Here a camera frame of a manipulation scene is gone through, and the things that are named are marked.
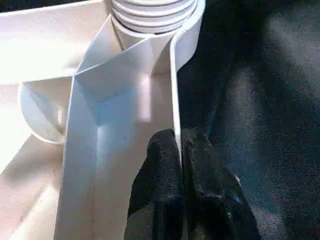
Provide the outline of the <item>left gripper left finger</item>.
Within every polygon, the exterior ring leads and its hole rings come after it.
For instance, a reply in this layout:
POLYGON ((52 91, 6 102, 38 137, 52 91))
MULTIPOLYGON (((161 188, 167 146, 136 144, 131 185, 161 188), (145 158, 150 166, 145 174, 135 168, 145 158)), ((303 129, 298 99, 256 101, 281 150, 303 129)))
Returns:
POLYGON ((127 239, 182 237, 182 171, 172 129, 155 133, 136 175, 127 213, 127 239))

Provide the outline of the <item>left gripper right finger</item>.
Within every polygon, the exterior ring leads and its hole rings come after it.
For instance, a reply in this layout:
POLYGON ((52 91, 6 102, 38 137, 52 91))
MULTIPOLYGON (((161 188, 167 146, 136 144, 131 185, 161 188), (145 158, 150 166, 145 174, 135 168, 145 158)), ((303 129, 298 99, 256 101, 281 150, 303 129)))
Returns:
POLYGON ((190 240, 258 240, 255 216, 242 187, 208 138, 181 133, 182 173, 190 240))

